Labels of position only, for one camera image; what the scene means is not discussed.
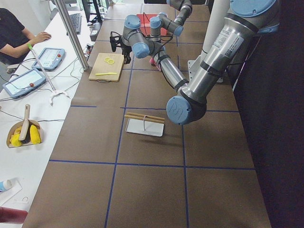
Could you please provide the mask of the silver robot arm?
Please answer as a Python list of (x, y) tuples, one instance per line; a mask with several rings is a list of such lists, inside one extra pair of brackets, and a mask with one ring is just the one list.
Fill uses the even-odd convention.
[(164, 13), (159, 13), (157, 17), (161, 20), (162, 28), (179, 37), (183, 32), (186, 19), (192, 14), (192, 3), (190, 0), (167, 0), (166, 3), (178, 10), (179, 14), (174, 20), (169, 19)]
[(179, 11), (175, 19), (159, 13), (150, 21), (151, 36), (145, 37), (140, 19), (128, 15), (119, 37), (123, 54), (136, 58), (150, 56), (177, 92), (166, 105), (168, 118), (184, 125), (199, 120), (207, 109), (207, 95), (223, 76), (241, 46), (252, 37), (277, 31), (281, 3), (278, 0), (216, 0), (213, 2), (201, 54), (188, 63), (189, 79), (172, 62), (159, 42), (160, 30), (181, 35), (186, 19), (192, 14), (189, 0), (169, 0), (167, 4)]

